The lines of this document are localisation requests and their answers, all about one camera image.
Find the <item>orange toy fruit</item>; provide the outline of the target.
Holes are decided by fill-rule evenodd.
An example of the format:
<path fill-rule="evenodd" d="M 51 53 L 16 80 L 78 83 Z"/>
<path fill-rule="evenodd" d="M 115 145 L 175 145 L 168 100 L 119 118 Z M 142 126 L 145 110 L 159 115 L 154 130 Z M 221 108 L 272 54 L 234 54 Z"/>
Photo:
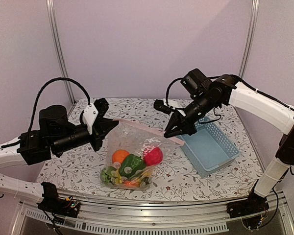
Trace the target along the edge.
<path fill-rule="evenodd" d="M 122 164 L 125 158 L 129 155 L 129 152 L 123 149 L 116 150 L 112 154 L 112 163 L 113 164 Z"/>

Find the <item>clear zip top bag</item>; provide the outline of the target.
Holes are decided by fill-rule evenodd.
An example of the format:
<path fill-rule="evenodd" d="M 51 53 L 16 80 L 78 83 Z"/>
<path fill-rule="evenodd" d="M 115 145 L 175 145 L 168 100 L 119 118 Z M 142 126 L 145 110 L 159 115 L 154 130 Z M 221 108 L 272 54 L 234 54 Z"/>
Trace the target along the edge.
<path fill-rule="evenodd" d="M 163 160 L 173 153 L 174 149 L 184 145 L 184 141 L 172 137 L 165 138 L 163 132 L 160 130 L 150 128 L 147 125 L 138 124 L 125 119 L 115 119 L 119 124 L 109 132 L 107 135 L 107 156 L 106 166 L 113 166 L 116 168 L 114 177 L 120 176 L 119 168 L 121 164 L 112 163 L 112 154 L 119 149 L 123 149 L 143 159 L 143 151 L 151 147 L 159 147 L 163 152 Z M 122 181 L 133 180 L 135 178 L 149 177 L 152 180 L 152 174 L 156 166 L 146 166 L 143 170 L 138 170 L 130 178 L 122 177 Z M 106 185 L 110 188 L 131 189 L 131 190 L 144 190 L 145 188 L 129 188 L 124 184 L 120 185 Z"/>

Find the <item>red toy apple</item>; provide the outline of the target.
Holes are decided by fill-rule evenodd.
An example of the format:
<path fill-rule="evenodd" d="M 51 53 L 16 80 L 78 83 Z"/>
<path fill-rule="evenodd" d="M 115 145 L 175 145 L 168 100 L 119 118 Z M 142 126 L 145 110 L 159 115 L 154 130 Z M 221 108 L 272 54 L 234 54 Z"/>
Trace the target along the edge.
<path fill-rule="evenodd" d="M 146 166 L 158 165 L 163 160 L 163 152 L 159 147 L 151 147 L 143 151 Z"/>

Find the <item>green toy pepper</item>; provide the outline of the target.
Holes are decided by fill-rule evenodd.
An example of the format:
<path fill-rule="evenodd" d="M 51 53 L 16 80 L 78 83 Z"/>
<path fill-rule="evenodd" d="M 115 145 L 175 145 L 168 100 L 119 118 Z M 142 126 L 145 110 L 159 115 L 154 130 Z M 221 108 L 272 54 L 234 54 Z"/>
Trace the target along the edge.
<path fill-rule="evenodd" d="M 121 164 L 119 168 L 119 174 L 123 177 L 130 178 L 138 170 L 145 169 L 146 164 L 144 160 L 134 154 L 129 154 Z"/>

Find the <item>green toy watermelon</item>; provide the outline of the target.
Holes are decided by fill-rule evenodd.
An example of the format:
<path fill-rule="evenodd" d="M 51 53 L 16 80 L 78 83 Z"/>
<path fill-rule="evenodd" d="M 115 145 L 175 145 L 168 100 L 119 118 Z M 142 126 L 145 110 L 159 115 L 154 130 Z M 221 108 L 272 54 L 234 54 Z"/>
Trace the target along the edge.
<path fill-rule="evenodd" d="M 101 170 L 100 179 L 105 185 L 114 185 L 115 184 L 115 173 L 116 168 L 113 166 L 106 166 Z"/>

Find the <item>yellow toy pear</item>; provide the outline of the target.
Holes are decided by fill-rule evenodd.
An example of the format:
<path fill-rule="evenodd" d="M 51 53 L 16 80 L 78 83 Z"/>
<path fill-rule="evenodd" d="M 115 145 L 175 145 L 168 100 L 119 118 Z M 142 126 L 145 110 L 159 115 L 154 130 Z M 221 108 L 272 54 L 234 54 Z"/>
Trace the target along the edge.
<path fill-rule="evenodd" d="M 117 176 L 116 178 L 115 178 L 115 180 L 114 180 L 114 184 L 116 184 L 116 185 L 120 185 L 120 184 L 122 184 L 123 183 L 123 181 L 122 181 L 122 177 L 121 176 Z"/>

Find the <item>green orange toy mango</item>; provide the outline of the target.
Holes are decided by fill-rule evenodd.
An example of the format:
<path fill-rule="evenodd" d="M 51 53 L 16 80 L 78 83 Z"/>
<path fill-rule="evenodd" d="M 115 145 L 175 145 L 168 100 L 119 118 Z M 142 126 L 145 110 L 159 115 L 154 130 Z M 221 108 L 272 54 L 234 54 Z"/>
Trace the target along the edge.
<path fill-rule="evenodd" d="M 149 186 L 151 183 L 151 179 L 149 177 L 144 178 L 135 178 L 133 180 L 124 181 L 124 185 L 129 188 L 145 188 Z"/>

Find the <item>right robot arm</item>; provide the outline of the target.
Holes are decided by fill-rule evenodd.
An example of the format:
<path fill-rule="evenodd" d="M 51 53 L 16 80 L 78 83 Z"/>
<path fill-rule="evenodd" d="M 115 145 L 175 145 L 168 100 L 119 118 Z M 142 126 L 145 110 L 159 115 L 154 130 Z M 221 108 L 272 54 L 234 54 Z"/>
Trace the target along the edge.
<path fill-rule="evenodd" d="M 192 135 L 195 122 L 209 111 L 222 105 L 245 110 L 276 127 L 283 137 L 275 158 L 253 187 L 252 195 L 244 201 L 244 210 L 255 213 L 290 166 L 294 165 L 294 107 L 251 87 L 233 74 L 206 77 L 199 69 L 193 69 L 178 81 L 188 91 L 192 102 L 185 108 L 169 105 L 171 118 L 164 131 L 166 138 Z"/>

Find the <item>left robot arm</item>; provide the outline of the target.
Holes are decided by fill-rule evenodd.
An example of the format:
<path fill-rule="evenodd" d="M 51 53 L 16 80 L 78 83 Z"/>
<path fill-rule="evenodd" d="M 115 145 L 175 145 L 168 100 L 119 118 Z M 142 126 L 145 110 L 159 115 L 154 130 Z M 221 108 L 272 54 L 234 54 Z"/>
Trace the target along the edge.
<path fill-rule="evenodd" d="M 106 135 L 119 122 L 105 118 L 108 104 L 86 106 L 81 113 L 81 124 L 68 121 L 67 110 L 62 105 L 52 105 L 39 112 L 40 129 L 21 134 L 18 138 L 0 145 L 0 169 L 15 165 L 34 165 L 61 157 L 66 151 L 90 144 L 100 150 Z M 0 192 L 44 203 L 52 212 L 60 212 L 63 202 L 54 184 L 34 184 L 0 175 Z"/>

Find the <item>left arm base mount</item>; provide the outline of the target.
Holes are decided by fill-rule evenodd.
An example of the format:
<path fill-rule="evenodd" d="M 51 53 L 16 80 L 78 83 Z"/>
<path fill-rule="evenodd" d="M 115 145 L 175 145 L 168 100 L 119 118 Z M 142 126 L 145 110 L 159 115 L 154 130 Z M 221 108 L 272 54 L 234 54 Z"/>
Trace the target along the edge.
<path fill-rule="evenodd" d="M 38 209 L 55 215 L 77 218 L 80 210 L 80 201 L 72 196 L 61 199 L 57 188 L 52 183 L 42 182 L 43 187 L 42 202 L 38 203 Z"/>

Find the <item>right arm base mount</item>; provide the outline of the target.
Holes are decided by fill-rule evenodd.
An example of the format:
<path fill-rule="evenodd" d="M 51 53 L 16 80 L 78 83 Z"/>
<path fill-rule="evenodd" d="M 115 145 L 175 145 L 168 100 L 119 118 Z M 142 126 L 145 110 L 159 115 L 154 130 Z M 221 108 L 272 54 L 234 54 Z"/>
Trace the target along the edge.
<path fill-rule="evenodd" d="M 226 205 L 226 212 L 230 218 L 244 217 L 243 225 L 250 230 L 261 227 L 269 209 L 267 199 L 251 192 L 247 199 L 230 202 Z"/>

